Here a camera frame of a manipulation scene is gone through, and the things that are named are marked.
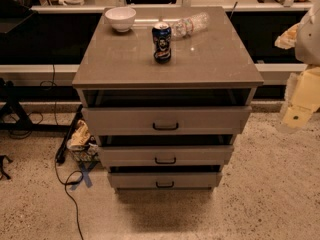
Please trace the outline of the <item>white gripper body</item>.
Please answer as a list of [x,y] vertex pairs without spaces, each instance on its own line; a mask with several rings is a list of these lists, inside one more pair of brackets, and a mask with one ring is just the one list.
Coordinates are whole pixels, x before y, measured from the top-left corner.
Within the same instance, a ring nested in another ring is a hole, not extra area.
[[291,129],[302,128],[320,108],[320,67],[308,65],[287,81],[281,123]]

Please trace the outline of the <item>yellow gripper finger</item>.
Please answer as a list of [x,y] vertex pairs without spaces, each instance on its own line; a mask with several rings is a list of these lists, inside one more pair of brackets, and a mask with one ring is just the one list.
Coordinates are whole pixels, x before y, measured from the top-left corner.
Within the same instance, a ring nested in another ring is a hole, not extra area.
[[286,31],[284,31],[274,42],[274,45],[280,49],[288,50],[294,48],[297,38],[297,29],[299,24],[294,24]]

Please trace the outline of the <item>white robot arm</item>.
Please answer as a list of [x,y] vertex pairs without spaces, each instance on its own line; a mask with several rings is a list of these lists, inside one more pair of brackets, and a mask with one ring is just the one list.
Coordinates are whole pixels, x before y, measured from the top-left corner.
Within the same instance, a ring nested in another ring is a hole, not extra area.
[[320,108],[320,0],[299,23],[277,37],[275,46],[293,48],[296,59],[307,65],[300,74],[290,74],[279,114],[279,129],[294,132],[305,126]]

